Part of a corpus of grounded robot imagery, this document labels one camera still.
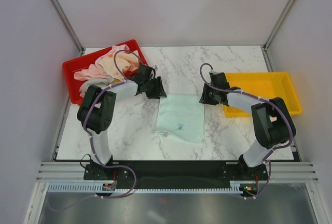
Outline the mint green towel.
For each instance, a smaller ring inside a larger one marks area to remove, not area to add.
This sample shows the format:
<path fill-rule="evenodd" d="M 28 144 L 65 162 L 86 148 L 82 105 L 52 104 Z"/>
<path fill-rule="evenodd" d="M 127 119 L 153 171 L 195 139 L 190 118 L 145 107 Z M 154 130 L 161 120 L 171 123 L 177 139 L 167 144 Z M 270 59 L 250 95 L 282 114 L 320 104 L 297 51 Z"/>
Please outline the mint green towel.
<path fill-rule="evenodd" d="M 161 98 L 155 132 L 191 143 L 202 143 L 204 106 L 196 95 L 170 94 Z"/>

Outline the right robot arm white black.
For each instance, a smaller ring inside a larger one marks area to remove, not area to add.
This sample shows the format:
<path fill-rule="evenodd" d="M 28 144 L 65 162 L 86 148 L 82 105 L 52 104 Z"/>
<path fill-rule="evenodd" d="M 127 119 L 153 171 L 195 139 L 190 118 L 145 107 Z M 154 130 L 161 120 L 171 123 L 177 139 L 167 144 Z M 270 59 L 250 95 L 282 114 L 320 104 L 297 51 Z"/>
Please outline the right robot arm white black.
<path fill-rule="evenodd" d="M 202 104 L 234 107 L 252 116 L 255 141 L 239 157 L 237 173 L 242 179 L 250 179 L 256 174 L 256 167 L 263 164 L 278 149 L 289 147 L 296 134 L 294 123 L 285 102 L 280 97 L 265 99 L 243 91 L 238 87 L 229 87 L 224 73 L 210 72 L 211 82 L 204 81 Z"/>

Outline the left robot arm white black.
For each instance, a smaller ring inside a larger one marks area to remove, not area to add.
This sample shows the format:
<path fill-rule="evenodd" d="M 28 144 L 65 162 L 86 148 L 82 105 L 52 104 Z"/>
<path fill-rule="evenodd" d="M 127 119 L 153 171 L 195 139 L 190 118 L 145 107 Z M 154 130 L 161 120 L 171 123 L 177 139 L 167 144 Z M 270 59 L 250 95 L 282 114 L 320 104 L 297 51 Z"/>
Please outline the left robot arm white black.
<path fill-rule="evenodd" d="M 112 177 L 114 168 L 108 162 L 112 154 L 108 145 L 109 128 L 116 103 L 144 93 L 148 99 L 167 97 L 162 79 L 156 70 L 140 65 L 138 71 L 122 82 L 111 86 L 90 85 L 79 107 L 77 119 L 90 137 L 91 158 L 98 165 L 95 173 L 101 179 Z"/>

